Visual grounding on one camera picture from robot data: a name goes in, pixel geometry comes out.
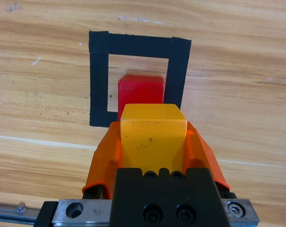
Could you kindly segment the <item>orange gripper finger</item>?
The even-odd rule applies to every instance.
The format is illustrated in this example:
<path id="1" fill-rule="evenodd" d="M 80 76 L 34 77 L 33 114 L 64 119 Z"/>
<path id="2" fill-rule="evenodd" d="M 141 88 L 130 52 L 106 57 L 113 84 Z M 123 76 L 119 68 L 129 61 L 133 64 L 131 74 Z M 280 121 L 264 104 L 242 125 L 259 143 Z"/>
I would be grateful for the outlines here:
<path id="1" fill-rule="evenodd" d="M 131 168 L 121 143 L 121 123 L 112 122 L 97 146 L 88 172 L 86 185 L 82 188 L 83 199 L 112 199 L 116 172 L 119 168 Z"/>
<path id="2" fill-rule="evenodd" d="M 187 122 L 182 172 L 185 173 L 188 168 L 208 168 L 216 183 L 231 189 L 224 178 L 213 150 L 190 122 Z"/>

